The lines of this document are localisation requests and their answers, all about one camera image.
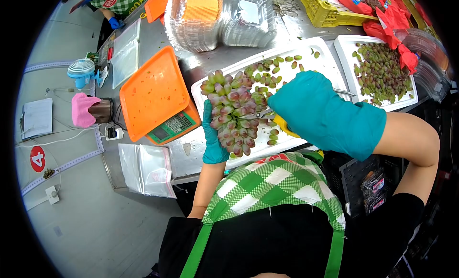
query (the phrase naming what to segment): pink towel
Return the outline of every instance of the pink towel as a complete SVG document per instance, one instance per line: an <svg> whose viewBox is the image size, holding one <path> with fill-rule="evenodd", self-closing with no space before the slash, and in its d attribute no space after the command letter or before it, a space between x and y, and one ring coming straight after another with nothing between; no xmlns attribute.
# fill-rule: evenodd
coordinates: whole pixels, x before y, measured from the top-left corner
<svg viewBox="0 0 459 278"><path fill-rule="evenodd" d="M75 126L90 127L95 123L95 117L89 114L88 109L101 99L88 97L85 93L77 93L72 98L72 121Z"/></svg>

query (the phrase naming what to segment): blue glove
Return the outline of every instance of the blue glove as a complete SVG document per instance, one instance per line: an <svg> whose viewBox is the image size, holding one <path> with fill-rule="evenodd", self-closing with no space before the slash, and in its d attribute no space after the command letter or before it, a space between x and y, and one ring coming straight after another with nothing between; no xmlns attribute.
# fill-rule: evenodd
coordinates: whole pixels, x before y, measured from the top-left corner
<svg viewBox="0 0 459 278"><path fill-rule="evenodd" d="M113 30L116 30L124 26L124 23L121 20L118 21L115 17L110 18L108 22L110 23L110 25L112 25Z"/></svg>
<svg viewBox="0 0 459 278"><path fill-rule="evenodd" d="M330 80L313 71L300 72L268 100L292 132L323 150L367 159L386 126L386 112L368 103L346 102Z"/></svg>
<svg viewBox="0 0 459 278"><path fill-rule="evenodd" d="M212 104L209 100L204 102L204 115L202 118L202 128L204 129L204 137L206 138L206 151L202 157L202 161L207 164L217 164L227 161L230 158L230 153L222 148L217 138L217 131L210 126L212 121Z"/></svg>

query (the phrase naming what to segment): person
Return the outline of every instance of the person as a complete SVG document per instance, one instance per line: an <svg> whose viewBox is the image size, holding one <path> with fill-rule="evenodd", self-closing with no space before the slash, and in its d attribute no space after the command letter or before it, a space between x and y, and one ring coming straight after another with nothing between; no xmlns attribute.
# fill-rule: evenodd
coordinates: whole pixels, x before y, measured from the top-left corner
<svg viewBox="0 0 459 278"><path fill-rule="evenodd" d="M104 14L112 29L118 29L123 26L117 16L124 18L131 14L137 7L142 5L146 0L91 0L87 5L92 11L99 10Z"/></svg>
<svg viewBox="0 0 459 278"><path fill-rule="evenodd" d="M320 149L358 160L371 154L409 160L393 196L357 223L328 188L317 152L272 155L223 178L229 154L209 125L206 101L206 150L192 211L170 218L159 275L386 277L421 221L437 173L437 132L411 114L346 102L312 71L298 73L268 105Z"/></svg>

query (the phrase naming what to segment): green checkered apron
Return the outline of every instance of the green checkered apron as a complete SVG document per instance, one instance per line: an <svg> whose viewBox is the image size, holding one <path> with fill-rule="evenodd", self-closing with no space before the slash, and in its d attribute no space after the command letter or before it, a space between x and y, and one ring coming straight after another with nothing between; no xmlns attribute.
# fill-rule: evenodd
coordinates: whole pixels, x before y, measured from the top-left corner
<svg viewBox="0 0 459 278"><path fill-rule="evenodd" d="M323 156L317 152L309 154L304 157L299 153L284 153L248 162L222 179L204 213L203 226L180 278L196 274L215 222L283 204L309 204L327 214L333 236L325 277L338 277L346 221L324 173L307 158L322 161Z"/></svg>
<svg viewBox="0 0 459 278"><path fill-rule="evenodd" d="M91 4L97 8L104 8L116 14L127 16L146 0L91 0Z"/></svg>

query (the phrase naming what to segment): scale keypad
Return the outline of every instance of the scale keypad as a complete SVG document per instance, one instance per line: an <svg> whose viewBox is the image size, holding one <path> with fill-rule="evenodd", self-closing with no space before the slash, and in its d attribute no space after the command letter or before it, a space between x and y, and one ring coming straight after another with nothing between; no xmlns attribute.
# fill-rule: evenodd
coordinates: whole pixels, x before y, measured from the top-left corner
<svg viewBox="0 0 459 278"><path fill-rule="evenodd" d="M190 126L192 126L191 121L189 121L182 113L178 113L169 120L164 122L174 133L180 133Z"/></svg>

